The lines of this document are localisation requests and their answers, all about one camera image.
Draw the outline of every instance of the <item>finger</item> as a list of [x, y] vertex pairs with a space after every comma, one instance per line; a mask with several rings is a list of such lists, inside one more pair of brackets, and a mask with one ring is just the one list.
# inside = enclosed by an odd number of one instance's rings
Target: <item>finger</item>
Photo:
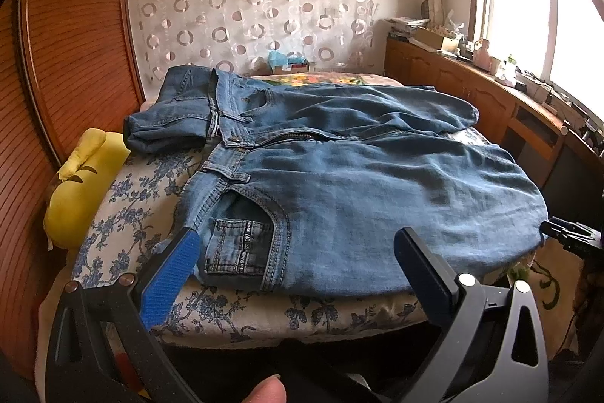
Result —
[[275, 375], [258, 383], [242, 403], [286, 403], [285, 387], [279, 378]]

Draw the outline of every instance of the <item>bedspread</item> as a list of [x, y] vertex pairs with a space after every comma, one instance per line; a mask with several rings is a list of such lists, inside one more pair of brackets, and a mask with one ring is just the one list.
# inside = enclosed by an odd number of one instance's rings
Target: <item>bedspread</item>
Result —
[[[276, 84], [318, 80], [399, 85], [373, 75], [269, 76]], [[449, 138], [488, 144], [473, 128]], [[81, 247], [73, 278], [84, 287], [111, 284], [137, 272], [156, 243], [170, 233], [173, 213], [186, 181], [201, 164], [201, 150], [153, 156], [132, 154], [111, 185]], [[531, 258], [522, 260], [530, 263]], [[495, 279], [504, 272], [492, 274]], [[205, 348], [269, 346], [283, 338], [334, 341], [364, 337], [423, 321], [412, 294], [364, 298], [318, 298], [243, 292], [201, 285], [190, 278], [166, 322], [153, 333], [165, 343]]]

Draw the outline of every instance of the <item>jeans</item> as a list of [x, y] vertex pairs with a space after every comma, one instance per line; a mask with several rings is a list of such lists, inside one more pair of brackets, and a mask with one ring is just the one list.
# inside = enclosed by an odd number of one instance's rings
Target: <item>jeans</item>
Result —
[[125, 142], [204, 146], [173, 226], [199, 234], [203, 284], [364, 296], [410, 290], [393, 254], [404, 226], [478, 276], [541, 243], [545, 202], [509, 153], [441, 135], [477, 120], [433, 88], [271, 86], [180, 66], [126, 119]]

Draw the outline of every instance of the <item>wooden door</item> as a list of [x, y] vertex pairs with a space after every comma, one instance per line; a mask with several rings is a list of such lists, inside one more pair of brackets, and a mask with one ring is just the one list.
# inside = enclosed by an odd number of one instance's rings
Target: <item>wooden door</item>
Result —
[[440, 67], [436, 89], [441, 93], [467, 99], [467, 78], [461, 70], [455, 69]]
[[143, 102], [126, 0], [20, 0], [26, 80], [57, 161]]
[[479, 76], [474, 79], [469, 87], [468, 101], [478, 108], [480, 114], [476, 129], [494, 144], [500, 144], [514, 111], [514, 98], [497, 87], [496, 82]]
[[414, 55], [411, 59], [409, 79], [409, 85], [436, 86], [439, 79], [436, 56], [428, 53], [426, 55]]
[[411, 60], [407, 54], [397, 48], [387, 45], [384, 59], [384, 73], [386, 77], [399, 81], [401, 84], [411, 84]]

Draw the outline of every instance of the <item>box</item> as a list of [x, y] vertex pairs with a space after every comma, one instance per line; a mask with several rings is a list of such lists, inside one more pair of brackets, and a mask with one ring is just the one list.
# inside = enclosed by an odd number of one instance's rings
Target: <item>box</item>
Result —
[[301, 72], [315, 72], [315, 63], [307, 62], [306, 64], [291, 64], [289, 66], [275, 66], [273, 69], [274, 75], [298, 74]]
[[428, 45], [433, 49], [445, 50], [451, 53], [455, 53], [455, 49], [459, 44], [459, 38], [451, 40], [421, 27], [415, 30], [415, 33], [413, 33], [413, 38], [418, 42], [425, 43], [425, 45]]

